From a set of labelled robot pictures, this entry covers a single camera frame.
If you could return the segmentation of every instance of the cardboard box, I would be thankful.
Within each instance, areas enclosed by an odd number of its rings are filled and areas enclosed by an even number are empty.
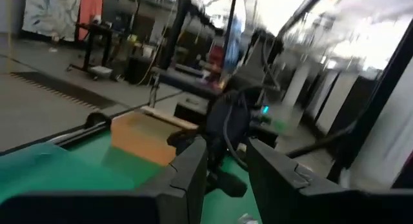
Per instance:
[[[175,148],[166,140],[169,135],[196,125],[157,110],[143,107],[112,121],[112,146],[148,161],[166,166],[175,158]]]

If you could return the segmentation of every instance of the metal rod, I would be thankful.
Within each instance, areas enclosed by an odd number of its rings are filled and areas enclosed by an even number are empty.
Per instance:
[[[235,11],[235,4],[236,3],[237,3],[237,0],[232,0],[231,9],[230,9],[230,16],[228,18],[227,32],[225,33],[224,54],[223,54],[223,57],[222,57],[221,67],[224,67],[225,57],[227,56],[228,43],[230,41],[230,35],[231,35],[231,25],[232,25],[232,20],[234,18],[234,11]]]

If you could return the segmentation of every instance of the concrete floor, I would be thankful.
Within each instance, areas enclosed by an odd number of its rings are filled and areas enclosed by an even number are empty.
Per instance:
[[[69,63],[81,63],[76,57],[77,50],[58,46],[55,53],[49,52],[47,43],[16,40],[12,45],[12,57],[23,64],[11,63],[14,72],[40,71],[49,76],[83,87],[107,97],[117,105],[102,110],[115,114],[130,107],[143,105],[148,101],[149,88],[131,86],[127,83],[112,81],[92,81],[85,73],[73,70],[66,72]],[[0,55],[7,55],[8,47],[0,37]],[[7,75],[6,60],[0,56],[0,151],[23,143],[46,137],[66,129],[82,125],[90,108],[75,104],[50,92],[28,85]],[[178,93],[179,90],[161,86],[158,98]],[[158,102],[157,109],[173,114],[174,107],[182,95]],[[298,127],[293,135],[279,137],[276,150],[288,152],[315,141],[303,127]],[[331,166],[331,158],[325,151],[315,152],[296,159],[302,165],[326,176]]]

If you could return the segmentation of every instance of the black stand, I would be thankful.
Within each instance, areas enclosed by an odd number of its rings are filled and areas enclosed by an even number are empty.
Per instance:
[[[170,29],[168,41],[166,42],[165,51],[162,56],[162,60],[159,63],[159,67],[163,70],[168,69],[171,58],[174,56],[176,42],[178,40],[179,34],[181,33],[181,29],[185,21],[186,14],[190,10],[191,5],[191,0],[178,0],[178,8],[174,24]]]
[[[83,60],[82,67],[74,65],[74,64],[69,64],[69,66],[66,68],[66,71],[71,71],[72,68],[78,69],[78,70],[89,73],[93,77],[94,80],[97,80],[98,75],[88,70],[89,66],[93,66],[93,65],[90,65],[89,62],[90,62],[90,56],[93,50],[94,39],[96,36],[99,36],[99,35],[106,37],[105,49],[103,51],[103,58],[101,62],[101,66],[106,66],[106,63],[108,62],[108,58],[109,58],[110,48],[112,46],[113,32],[111,29],[107,27],[93,24],[93,23],[91,24],[76,23],[76,26],[79,28],[84,28],[85,30],[88,30],[89,38],[88,38],[87,45],[86,45],[85,59]]]

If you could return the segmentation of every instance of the black floor mat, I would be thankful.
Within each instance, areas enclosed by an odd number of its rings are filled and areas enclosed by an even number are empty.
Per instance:
[[[72,85],[66,81],[52,78],[39,72],[14,72],[18,77],[37,83],[44,87],[50,88],[64,95],[76,98],[82,102],[94,105],[97,108],[104,109],[112,107],[115,101],[107,99],[99,94],[86,90],[84,88]]]

